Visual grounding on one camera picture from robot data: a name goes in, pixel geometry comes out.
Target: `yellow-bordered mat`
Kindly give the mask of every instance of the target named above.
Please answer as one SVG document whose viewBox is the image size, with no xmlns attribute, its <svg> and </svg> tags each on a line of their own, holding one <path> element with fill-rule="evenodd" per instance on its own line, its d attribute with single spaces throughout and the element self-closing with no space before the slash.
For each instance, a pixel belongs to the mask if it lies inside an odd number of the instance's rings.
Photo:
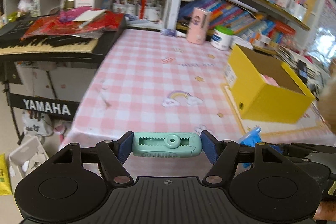
<svg viewBox="0 0 336 224">
<path fill-rule="evenodd" d="M 310 129 L 325 128 L 326 125 L 322 120 L 316 107 L 312 104 L 308 110 L 305 112 L 303 117 L 298 120 L 297 123 L 280 123 L 280 122 L 262 122 L 262 121 L 252 121 L 247 119 L 242 119 L 236 103 L 233 99 L 229 86 L 226 84 L 221 85 L 222 91 L 230 105 L 233 115 L 241 129 L 241 133 L 245 134 L 249 132 L 254 127 L 261 128 L 261 135 L 284 135 L 291 134 L 295 132 L 302 132 Z"/>
</svg>

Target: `floor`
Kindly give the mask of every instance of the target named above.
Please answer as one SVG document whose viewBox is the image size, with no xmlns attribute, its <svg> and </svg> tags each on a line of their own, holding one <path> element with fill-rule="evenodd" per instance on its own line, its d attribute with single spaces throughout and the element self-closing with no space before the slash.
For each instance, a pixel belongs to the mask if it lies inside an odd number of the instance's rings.
<svg viewBox="0 0 336 224">
<path fill-rule="evenodd" d="M 17 94 L 25 94 L 26 90 L 23 85 L 14 85 L 11 84 L 11 92 Z M 15 109 L 15 114 L 17 117 L 17 123 L 19 129 L 23 127 L 21 120 L 21 111 Z M 0 154 L 5 153 L 5 157 L 8 161 L 8 155 L 13 151 L 18 145 L 16 144 L 18 139 L 16 136 L 14 124 L 11 117 L 10 108 L 7 106 L 6 95 L 5 93 L 0 93 Z M 46 150 L 48 156 L 50 157 L 56 153 L 59 145 L 59 137 L 54 134 L 51 137 L 45 139 L 43 144 L 44 149 Z M 22 216 L 19 212 L 19 209 L 16 206 L 14 201 L 14 196 L 0 196 L 0 222 L 1 224 L 19 224 L 22 221 Z"/>
</svg>

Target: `yellow box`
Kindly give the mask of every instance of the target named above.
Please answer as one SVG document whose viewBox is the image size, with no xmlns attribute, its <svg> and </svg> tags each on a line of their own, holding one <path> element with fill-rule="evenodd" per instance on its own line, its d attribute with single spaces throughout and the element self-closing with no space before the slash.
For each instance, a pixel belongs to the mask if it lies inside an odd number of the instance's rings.
<svg viewBox="0 0 336 224">
<path fill-rule="evenodd" d="M 261 75 L 279 85 L 265 82 Z M 225 76 L 242 119 L 296 123 L 315 99 L 283 61 L 235 45 Z"/>
</svg>

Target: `finger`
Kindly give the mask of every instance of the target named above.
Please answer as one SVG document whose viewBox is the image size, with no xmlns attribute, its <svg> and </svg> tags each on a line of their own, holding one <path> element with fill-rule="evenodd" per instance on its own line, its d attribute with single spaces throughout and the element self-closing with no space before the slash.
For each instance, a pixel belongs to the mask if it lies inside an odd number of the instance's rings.
<svg viewBox="0 0 336 224">
<path fill-rule="evenodd" d="M 322 201 L 316 210 L 314 219 L 336 221 L 336 202 Z"/>
</svg>

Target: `jar with green lid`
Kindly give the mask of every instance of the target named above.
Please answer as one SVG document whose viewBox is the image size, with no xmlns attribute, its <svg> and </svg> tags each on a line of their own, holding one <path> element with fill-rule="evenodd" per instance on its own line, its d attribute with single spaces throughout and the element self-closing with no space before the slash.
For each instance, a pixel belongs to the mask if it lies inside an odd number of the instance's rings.
<svg viewBox="0 0 336 224">
<path fill-rule="evenodd" d="M 210 43 L 221 51 L 228 51 L 232 44 L 233 35 L 233 30 L 223 26 L 216 26 Z"/>
</svg>

